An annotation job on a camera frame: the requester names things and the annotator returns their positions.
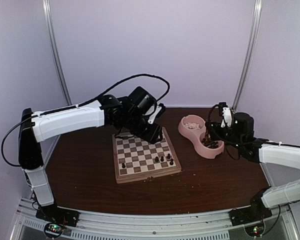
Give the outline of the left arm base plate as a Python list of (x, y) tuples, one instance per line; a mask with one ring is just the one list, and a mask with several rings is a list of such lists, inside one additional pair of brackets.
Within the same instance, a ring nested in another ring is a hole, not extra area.
[(80, 213), (76, 210), (60, 208), (56, 205), (40, 206), (36, 218), (63, 226), (76, 227)]

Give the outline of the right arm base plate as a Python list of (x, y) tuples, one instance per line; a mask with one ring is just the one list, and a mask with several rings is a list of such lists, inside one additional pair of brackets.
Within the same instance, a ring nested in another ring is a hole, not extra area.
[(255, 207), (247, 206), (243, 208), (233, 208), (228, 212), (232, 226), (245, 225), (272, 216), (272, 211), (268, 208), (262, 208), (261, 210)]

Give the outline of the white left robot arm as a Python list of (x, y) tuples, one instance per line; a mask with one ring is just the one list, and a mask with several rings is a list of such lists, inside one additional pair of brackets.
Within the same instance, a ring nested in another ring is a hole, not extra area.
[(138, 86), (130, 95), (101, 95), (86, 102), (48, 111), (22, 112), (18, 138), (18, 162), (29, 178), (42, 213), (51, 222), (62, 218), (44, 169), (40, 143), (55, 136), (87, 128), (114, 126), (155, 144), (163, 139), (162, 127), (155, 119), (165, 106)]

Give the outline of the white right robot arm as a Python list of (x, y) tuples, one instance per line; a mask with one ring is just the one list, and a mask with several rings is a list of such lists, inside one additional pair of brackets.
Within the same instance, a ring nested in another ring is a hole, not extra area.
[(249, 220), (258, 220), (266, 209), (300, 202), (300, 146), (255, 137), (254, 118), (247, 113), (221, 114), (221, 121), (207, 119), (213, 140), (234, 147), (239, 157), (261, 165), (269, 187), (261, 190), (246, 210)]

